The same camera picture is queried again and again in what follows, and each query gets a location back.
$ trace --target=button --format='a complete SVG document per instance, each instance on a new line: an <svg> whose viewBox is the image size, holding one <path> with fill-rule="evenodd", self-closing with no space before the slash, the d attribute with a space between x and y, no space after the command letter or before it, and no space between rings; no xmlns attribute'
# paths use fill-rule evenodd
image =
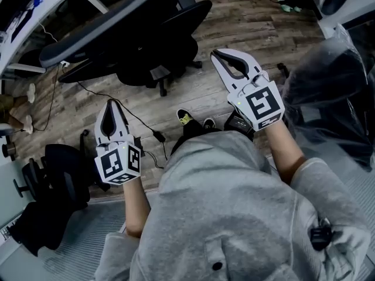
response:
<svg viewBox="0 0 375 281"><path fill-rule="evenodd" d="M216 262L213 264L212 269L213 270L219 270L223 267L223 264L221 262Z"/></svg>

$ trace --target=plastic bag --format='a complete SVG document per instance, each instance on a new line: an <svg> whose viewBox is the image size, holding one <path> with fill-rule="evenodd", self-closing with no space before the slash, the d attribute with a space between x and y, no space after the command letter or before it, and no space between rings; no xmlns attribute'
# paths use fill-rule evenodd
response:
<svg viewBox="0 0 375 281"><path fill-rule="evenodd" d="M282 92L289 130L310 143L339 145L371 170L374 95L361 57L339 25L334 37L309 51Z"/></svg>

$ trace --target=forearm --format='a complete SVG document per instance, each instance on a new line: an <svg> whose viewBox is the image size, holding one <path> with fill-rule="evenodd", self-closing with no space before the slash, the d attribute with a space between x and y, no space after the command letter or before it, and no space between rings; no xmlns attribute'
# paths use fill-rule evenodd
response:
<svg viewBox="0 0 375 281"><path fill-rule="evenodd" d="M151 210L141 178L126 182L123 188L127 234L140 238Z"/></svg>
<svg viewBox="0 0 375 281"><path fill-rule="evenodd" d="M278 121L265 129L272 156L280 178L290 184L294 173L306 159L284 122Z"/></svg>

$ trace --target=gray hoodie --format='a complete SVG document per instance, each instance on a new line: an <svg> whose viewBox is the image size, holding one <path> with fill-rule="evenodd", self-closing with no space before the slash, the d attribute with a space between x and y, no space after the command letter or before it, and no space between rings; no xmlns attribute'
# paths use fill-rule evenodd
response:
<svg viewBox="0 0 375 281"><path fill-rule="evenodd" d="M370 233L342 182L309 159L291 186L245 136L216 132L169 159L141 240L107 235L97 281L354 280ZM313 249L319 219L333 231Z"/></svg>

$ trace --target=black pants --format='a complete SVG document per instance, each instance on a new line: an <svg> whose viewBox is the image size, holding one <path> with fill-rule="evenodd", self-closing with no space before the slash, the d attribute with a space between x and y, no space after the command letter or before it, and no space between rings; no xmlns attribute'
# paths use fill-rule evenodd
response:
<svg viewBox="0 0 375 281"><path fill-rule="evenodd" d="M211 132L217 132L217 131L221 131L221 130L216 129L216 128L204 129L201 126L201 124L199 124L197 121L191 120L189 123L184 125L183 135L176 142L175 146L172 149L171 155L175 153L178 147L182 145L184 142L186 142L188 139L195 138L196 136L200 136L200 135L211 133Z"/></svg>

